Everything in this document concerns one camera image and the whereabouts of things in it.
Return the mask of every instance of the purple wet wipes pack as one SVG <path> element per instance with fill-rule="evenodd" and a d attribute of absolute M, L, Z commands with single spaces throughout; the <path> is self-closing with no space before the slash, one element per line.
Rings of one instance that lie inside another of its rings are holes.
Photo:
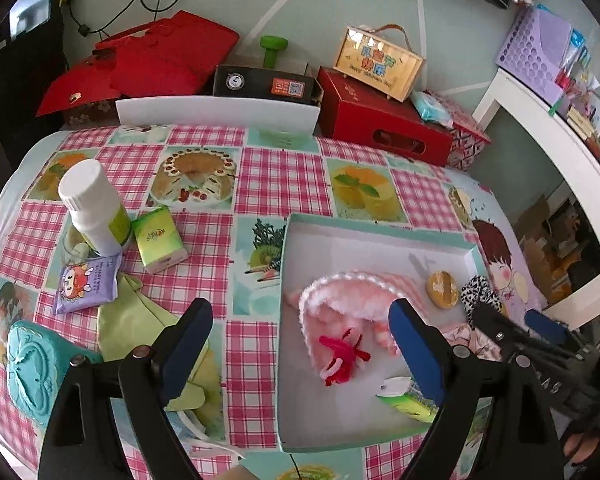
<path fill-rule="evenodd" d="M 118 297 L 116 275 L 121 262 L 122 253 L 66 266 L 56 291 L 56 315 L 115 300 Z"/>

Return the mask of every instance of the tablecloth print of cake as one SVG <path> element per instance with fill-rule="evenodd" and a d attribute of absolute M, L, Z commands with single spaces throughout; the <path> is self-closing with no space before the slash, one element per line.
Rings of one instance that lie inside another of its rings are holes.
<path fill-rule="evenodd" d="M 230 210 L 238 150 L 201 146 L 165 148 L 145 205 L 171 210 Z"/>
<path fill-rule="evenodd" d="M 340 218 L 407 222 L 387 170 L 332 158 L 327 168 Z"/>

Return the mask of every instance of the teal embossed pad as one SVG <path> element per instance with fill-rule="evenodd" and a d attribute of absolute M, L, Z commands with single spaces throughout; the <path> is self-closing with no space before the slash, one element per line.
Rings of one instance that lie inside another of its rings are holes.
<path fill-rule="evenodd" d="M 26 416 L 46 427 L 70 359 L 83 354 L 92 363 L 102 356 L 76 346 L 53 330 L 28 320 L 13 324 L 7 341 L 7 388 Z"/>

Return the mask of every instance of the white plastic bottle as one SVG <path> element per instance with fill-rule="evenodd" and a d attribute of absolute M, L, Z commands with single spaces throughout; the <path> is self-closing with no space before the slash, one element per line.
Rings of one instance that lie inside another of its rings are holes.
<path fill-rule="evenodd" d="M 58 195 L 74 227 L 98 254 L 113 256 L 129 244 L 129 215 L 99 161 L 88 158 L 70 168 L 60 180 Z"/>

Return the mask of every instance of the red gift bag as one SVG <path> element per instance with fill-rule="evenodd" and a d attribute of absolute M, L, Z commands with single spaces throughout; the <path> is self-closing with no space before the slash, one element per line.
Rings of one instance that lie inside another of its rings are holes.
<path fill-rule="evenodd" d="M 134 36 L 146 31 L 143 36 Z M 94 56 L 56 79 L 38 115 L 96 101 L 202 90 L 240 35 L 180 10 L 172 18 L 145 23 L 96 43 Z"/>
<path fill-rule="evenodd" d="M 146 30 L 144 36 L 133 36 Z M 129 97 L 199 92 L 238 42 L 230 28 L 180 10 L 172 18 L 145 23 L 96 44 L 113 49 L 111 87 Z"/>

